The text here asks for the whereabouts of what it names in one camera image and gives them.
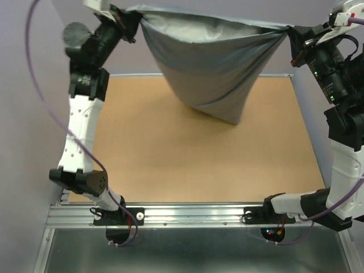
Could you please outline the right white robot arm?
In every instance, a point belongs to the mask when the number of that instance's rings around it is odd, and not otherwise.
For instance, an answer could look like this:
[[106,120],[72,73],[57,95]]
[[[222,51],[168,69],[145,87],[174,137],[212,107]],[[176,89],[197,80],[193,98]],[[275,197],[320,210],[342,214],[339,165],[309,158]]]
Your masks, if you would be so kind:
[[363,25],[363,2],[340,1],[329,20],[316,27],[291,27],[293,67],[308,66],[332,107],[325,111],[333,153],[328,188],[311,193],[278,193],[265,198],[262,217],[274,222],[298,216],[335,231],[363,220],[363,46],[343,57],[338,44]]

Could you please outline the grey pillowcase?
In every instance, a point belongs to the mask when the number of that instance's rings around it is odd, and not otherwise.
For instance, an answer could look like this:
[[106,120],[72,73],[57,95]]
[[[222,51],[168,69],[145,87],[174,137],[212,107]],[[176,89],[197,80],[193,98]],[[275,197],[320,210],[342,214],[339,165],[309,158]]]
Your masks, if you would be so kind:
[[289,25],[231,19],[179,7],[137,5],[146,44],[184,104],[236,125],[254,82]]

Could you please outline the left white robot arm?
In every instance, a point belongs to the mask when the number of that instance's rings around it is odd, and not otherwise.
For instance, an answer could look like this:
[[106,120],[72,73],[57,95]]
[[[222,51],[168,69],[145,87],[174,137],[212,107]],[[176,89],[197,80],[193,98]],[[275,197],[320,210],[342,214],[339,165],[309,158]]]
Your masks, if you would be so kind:
[[108,12],[95,15],[100,25],[91,32],[73,22],[63,31],[65,54],[69,57],[69,122],[64,151],[49,179],[64,189],[96,203],[91,212],[108,224],[121,224],[125,200],[108,186],[106,171],[93,168],[92,152],[98,116],[109,82],[104,63],[120,40],[134,43],[142,15],[110,5]]

